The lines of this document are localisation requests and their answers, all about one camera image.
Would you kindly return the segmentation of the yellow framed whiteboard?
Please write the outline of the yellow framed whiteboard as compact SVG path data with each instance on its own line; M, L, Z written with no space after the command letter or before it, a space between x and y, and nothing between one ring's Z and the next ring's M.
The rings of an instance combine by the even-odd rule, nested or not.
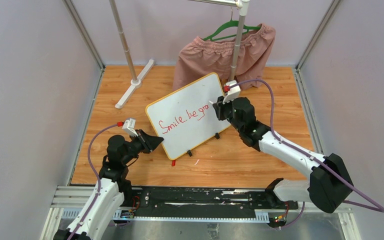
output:
M162 147L169 160L187 154L230 126L217 119L209 103L222 95L219 76L212 72L145 108L155 133L164 138Z

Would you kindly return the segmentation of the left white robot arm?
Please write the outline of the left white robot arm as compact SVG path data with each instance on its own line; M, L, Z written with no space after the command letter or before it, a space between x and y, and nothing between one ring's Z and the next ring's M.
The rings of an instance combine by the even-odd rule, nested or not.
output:
M66 229L54 234L55 240L100 240L112 221L116 209L129 206L134 197L132 183L127 179L129 162L141 153L152 153L163 137L153 136L141 129L134 130L130 140L122 135L108 139L102 167L94 171L96 185L86 204Z

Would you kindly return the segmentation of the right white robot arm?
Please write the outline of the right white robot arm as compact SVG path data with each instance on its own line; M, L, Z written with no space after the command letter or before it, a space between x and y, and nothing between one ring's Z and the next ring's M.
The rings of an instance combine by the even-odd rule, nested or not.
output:
M258 121L246 97L224 103L223 96L212 104L219 121L227 121L242 142L293 167L306 180L277 178L266 188L266 204L278 209L285 202L311 202L325 213L333 213L351 194L353 182L340 156L313 152L280 136Z

